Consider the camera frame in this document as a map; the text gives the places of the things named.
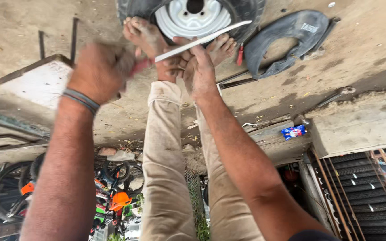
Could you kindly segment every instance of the orange bicycle part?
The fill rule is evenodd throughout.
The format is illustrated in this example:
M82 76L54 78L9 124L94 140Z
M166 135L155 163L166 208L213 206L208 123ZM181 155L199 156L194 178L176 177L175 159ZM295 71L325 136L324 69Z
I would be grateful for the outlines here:
M34 191L34 184L31 181L28 184L26 184L24 187L22 187L22 189L20 189L20 192L22 193L22 195L33 191Z
M116 193L111 202L111 211L119 211L122 207L129 205L132 198L128 197L125 192Z

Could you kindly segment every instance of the red tool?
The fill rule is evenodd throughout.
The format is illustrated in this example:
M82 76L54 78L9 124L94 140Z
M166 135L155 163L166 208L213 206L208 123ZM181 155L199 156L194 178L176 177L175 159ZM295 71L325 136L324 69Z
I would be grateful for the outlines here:
M244 43L241 44L241 46L239 47L239 51L238 51L238 59L236 61L236 63L238 64L238 66L241 66L242 64L242 56L244 55Z

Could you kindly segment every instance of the wrench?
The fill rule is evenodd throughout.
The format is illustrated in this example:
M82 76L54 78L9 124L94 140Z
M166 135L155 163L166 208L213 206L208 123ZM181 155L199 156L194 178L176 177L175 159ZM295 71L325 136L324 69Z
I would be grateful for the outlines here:
M336 94L334 94L334 95L330 96L329 98L325 99L324 101L320 102L317 105L317 107L322 107L325 104L328 104L328 103L334 101L335 99L337 99L341 95L351 94L351 93L354 93L355 91L356 91L356 89L354 87L351 87L351 86L346 86L346 87L340 88L340 89L338 89Z

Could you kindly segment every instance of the hand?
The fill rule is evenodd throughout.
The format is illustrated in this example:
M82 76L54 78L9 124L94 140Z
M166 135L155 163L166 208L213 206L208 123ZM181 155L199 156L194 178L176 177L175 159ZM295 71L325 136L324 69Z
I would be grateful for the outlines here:
M209 94L218 94L215 83L215 69L207 51L197 45L190 49L194 57L187 63L183 80L193 100L197 101Z
M135 55L124 48L90 43L81 51L67 87L104 104L124 91L135 63Z

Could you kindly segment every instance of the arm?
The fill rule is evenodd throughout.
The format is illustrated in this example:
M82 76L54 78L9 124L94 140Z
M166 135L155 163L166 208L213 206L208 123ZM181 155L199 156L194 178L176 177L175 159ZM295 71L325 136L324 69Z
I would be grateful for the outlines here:
M98 104L124 85L135 58L118 56L90 44L83 51L68 87ZM96 211L93 115L62 97L46 158L21 232L22 241L87 240Z
M294 234L315 229L327 230L306 213L289 194L271 160L245 133L224 104L215 85L212 62L201 47L197 58L193 94L217 145L229 177L251 209L268 241L286 241Z

